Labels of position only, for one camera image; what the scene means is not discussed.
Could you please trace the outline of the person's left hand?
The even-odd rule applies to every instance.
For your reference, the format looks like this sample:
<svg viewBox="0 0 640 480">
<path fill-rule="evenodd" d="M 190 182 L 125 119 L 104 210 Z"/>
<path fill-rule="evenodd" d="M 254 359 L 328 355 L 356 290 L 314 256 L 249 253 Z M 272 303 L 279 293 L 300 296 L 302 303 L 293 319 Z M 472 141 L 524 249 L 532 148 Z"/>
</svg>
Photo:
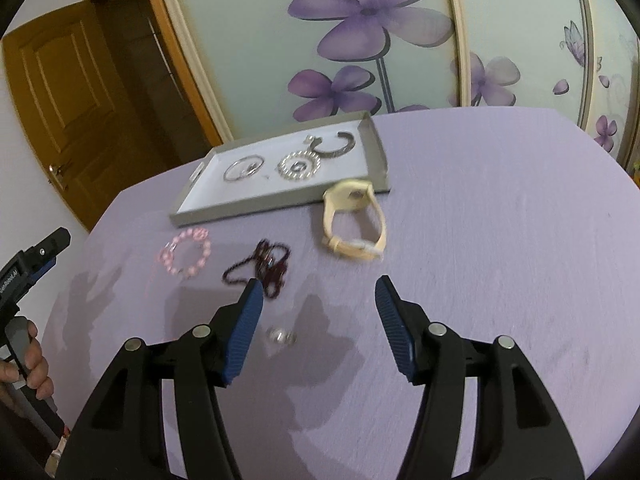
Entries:
<svg viewBox="0 0 640 480">
<path fill-rule="evenodd" d="M 35 390 L 36 398 L 46 400 L 53 396 L 54 385 L 49 376 L 49 363 L 43 356 L 41 344 L 37 339 L 38 328 L 31 321 L 27 321 L 29 333 L 29 345 L 25 350 L 24 362 L 27 370 L 25 378 L 26 386 Z M 1 400 L 8 403 L 10 398 L 6 395 L 6 385 L 14 384 L 21 379 L 21 374 L 14 364 L 1 362 Z"/>
</svg>

